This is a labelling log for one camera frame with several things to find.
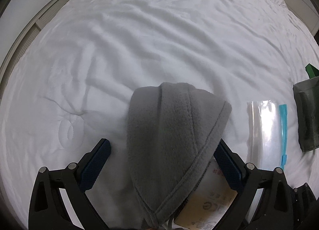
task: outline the bed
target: bed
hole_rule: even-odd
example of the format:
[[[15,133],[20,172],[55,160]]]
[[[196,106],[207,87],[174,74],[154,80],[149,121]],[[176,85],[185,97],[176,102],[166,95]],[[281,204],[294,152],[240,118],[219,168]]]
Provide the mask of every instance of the bed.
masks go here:
[[[187,82],[232,105],[223,139],[246,160],[247,102],[288,105],[291,187],[319,196],[318,150],[302,153],[292,86],[319,47],[283,0],[70,0],[15,66],[0,105],[1,193],[28,227],[38,169],[65,168],[100,138],[112,154],[87,196],[110,228],[141,228],[129,177],[133,91]]]

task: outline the mattress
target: mattress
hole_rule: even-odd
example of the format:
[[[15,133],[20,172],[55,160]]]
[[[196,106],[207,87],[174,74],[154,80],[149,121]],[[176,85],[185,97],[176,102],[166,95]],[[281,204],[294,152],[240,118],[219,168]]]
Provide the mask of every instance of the mattress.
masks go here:
[[[283,0],[70,0],[15,66],[0,105],[2,191],[28,227],[41,166],[65,168],[100,138],[112,153],[87,196],[109,227],[141,228],[127,167],[133,91],[187,82],[232,105],[223,139],[245,161],[247,102],[288,105],[291,187],[319,195],[318,150],[302,153],[292,87],[319,47]]]

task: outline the gray fleece cloth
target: gray fleece cloth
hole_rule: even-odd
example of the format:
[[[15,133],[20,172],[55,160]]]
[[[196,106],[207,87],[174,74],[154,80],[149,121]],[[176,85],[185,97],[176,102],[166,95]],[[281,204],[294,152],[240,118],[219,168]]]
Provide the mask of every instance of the gray fleece cloth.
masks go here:
[[[133,185],[147,224],[165,223],[202,177],[231,105],[187,83],[134,91],[127,148]]]

